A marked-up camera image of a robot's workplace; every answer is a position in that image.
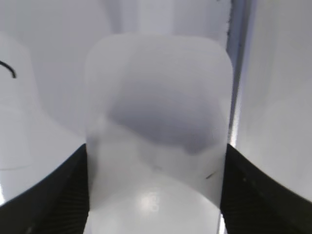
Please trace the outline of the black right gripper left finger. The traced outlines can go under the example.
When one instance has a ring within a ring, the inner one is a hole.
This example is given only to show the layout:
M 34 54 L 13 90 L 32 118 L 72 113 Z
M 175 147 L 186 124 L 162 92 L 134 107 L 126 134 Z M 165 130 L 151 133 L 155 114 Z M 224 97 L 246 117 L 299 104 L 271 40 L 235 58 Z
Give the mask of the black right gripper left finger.
M 90 210 L 86 144 L 0 207 L 2 234 L 81 234 Z

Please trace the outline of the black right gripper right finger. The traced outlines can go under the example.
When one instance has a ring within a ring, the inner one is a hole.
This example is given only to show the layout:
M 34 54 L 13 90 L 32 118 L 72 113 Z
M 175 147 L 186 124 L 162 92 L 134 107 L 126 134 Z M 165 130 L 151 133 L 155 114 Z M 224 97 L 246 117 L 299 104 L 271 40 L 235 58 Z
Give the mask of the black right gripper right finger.
M 312 203 L 227 145 L 220 204 L 229 234 L 310 234 Z

